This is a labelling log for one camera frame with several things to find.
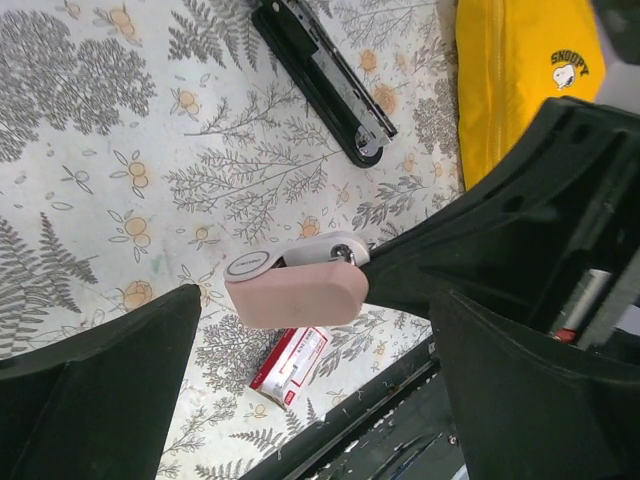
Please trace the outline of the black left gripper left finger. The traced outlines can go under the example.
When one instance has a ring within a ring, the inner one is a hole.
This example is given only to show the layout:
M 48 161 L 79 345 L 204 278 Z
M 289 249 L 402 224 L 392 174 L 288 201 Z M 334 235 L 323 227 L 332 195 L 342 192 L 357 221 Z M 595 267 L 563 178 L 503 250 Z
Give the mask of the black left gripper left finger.
M 187 284 L 2 361 L 2 478 L 155 478 L 200 315 Z

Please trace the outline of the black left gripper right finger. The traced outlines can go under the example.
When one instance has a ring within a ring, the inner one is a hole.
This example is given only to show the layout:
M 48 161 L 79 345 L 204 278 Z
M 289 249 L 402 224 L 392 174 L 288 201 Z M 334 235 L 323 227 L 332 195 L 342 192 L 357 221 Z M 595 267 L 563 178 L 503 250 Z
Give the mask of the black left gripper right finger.
M 472 479 L 636 479 L 639 369 L 445 291 L 431 320 Z

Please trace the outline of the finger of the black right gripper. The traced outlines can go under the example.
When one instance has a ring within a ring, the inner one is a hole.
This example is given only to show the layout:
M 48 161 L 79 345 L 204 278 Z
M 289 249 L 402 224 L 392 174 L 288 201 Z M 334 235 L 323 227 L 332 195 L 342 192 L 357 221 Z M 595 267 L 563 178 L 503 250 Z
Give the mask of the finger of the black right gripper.
M 604 344 L 639 294 L 639 117 L 545 101 L 479 184 L 364 267 L 369 304 L 427 317 L 459 292 L 543 334 Z

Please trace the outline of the red white staple box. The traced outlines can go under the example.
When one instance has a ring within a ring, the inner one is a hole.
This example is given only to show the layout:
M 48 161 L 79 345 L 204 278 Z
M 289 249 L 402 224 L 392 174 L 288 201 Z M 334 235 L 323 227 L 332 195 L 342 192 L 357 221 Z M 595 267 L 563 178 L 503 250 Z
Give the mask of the red white staple box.
M 332 335 L 322 327 L 288 328 L 277 341 L 249 387 L 287 410 L 303 387 Z

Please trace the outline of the small pink white stapler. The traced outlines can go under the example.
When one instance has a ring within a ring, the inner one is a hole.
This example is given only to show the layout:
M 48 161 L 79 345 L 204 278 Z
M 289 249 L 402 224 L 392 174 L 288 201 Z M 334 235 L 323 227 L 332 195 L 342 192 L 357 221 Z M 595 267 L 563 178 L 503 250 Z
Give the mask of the small pink white stapler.
M 362 267 L 370 250 L 343 231 L 260 248 L 227 265 L 225 287 L 250 328 L 346 325 L 359 315 L 369 290 Z

